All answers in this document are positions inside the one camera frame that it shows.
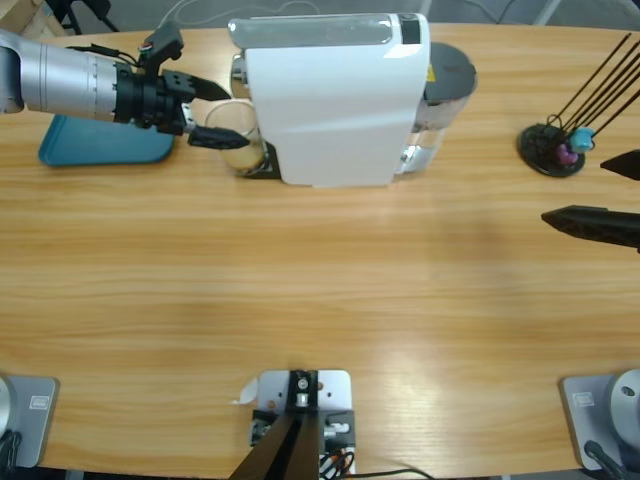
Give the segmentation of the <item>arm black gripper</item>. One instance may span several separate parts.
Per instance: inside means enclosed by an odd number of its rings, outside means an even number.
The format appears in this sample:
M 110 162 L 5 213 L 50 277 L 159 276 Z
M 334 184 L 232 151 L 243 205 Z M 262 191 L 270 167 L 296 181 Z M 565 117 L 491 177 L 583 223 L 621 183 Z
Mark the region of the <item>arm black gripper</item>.
M 115 63 L 114 122 L 155 127 L 160 133 L 181 136 L 187 128 L 183 105 L 195 97 L 206 101 L 230 100 L 231 94 L 214 81 L 164 70 L 158 77 L 135 73 L 131 66 Z M 241 149 L 249 140 L 226 128 L 195 126 L 188 144 L 208 149 Z

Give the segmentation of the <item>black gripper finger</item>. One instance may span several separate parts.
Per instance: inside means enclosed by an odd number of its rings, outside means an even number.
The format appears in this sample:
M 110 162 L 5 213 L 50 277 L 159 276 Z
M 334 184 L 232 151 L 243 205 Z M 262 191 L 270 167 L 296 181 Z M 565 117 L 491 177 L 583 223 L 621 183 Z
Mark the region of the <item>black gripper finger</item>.
M 603 161 L 600 167 L 625 178 L 640 180 L 640 150 L 634 149 Z
M 571 237 L 639 251 L 639 214 L 571 205 L 541 214 L 541 219 Z

